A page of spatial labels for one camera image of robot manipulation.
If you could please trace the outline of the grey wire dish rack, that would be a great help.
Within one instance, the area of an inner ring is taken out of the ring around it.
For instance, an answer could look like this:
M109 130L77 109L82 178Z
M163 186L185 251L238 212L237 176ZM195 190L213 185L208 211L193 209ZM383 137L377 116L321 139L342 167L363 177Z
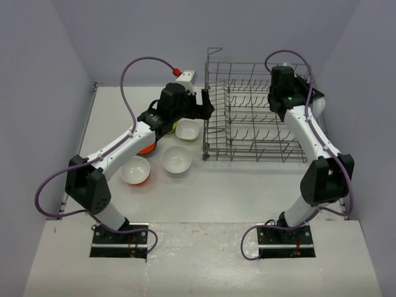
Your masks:
M204 87L215 110L204 123L202 158L305 163L296 136L267 101L273 64L227 61L221 50L207 50Z

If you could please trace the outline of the white round bowl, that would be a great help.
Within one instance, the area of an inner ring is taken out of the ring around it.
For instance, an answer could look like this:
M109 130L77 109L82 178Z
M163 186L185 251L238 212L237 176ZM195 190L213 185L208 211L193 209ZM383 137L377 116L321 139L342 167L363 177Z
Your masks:
M164 170L172 175L184 174L192 164L192 156L182 146L168 147L161 155L161 165Z

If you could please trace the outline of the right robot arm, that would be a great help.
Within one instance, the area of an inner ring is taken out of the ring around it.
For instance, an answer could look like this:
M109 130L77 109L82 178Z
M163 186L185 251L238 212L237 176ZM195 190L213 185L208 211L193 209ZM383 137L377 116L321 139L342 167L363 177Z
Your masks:
M281 213L276 227L277 238L290 243L298 236L297 228L318 211L351 194L355 161L330 142L316 121L325 107L324 94L296 75L292 67L272 68L268 103L297 138L309 162L297 201Z

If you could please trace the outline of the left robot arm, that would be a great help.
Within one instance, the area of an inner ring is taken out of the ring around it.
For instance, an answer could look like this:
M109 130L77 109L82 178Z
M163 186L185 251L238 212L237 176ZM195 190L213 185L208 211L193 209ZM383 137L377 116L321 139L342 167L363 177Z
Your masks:
M126 217L112 204L108 181L133 156L167 135L180 119L210 119L214 107L209 91L201 91L202 104L196 93L180 83L168 83L159 99L137 117L135 124L112 143L86 158L76 155L69 161L65 192L98 220L106 235L115 243L128 237Z

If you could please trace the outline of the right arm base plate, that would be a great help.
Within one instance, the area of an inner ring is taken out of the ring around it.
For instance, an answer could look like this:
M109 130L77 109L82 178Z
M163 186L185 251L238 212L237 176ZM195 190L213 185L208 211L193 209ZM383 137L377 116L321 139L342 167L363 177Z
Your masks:
M257 241L261 259L315 257L314 242L309 225L293 231L258 228Z

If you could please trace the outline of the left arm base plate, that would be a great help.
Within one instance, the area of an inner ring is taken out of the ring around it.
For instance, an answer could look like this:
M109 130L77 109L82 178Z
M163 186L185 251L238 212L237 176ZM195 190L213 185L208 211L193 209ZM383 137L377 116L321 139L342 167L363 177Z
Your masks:
M93 238L90 248L92 258L131 258L146 259L148 250L148 223L130 223L125 230L144 229L129 234L116 234L106 231L100 225L92 225Z

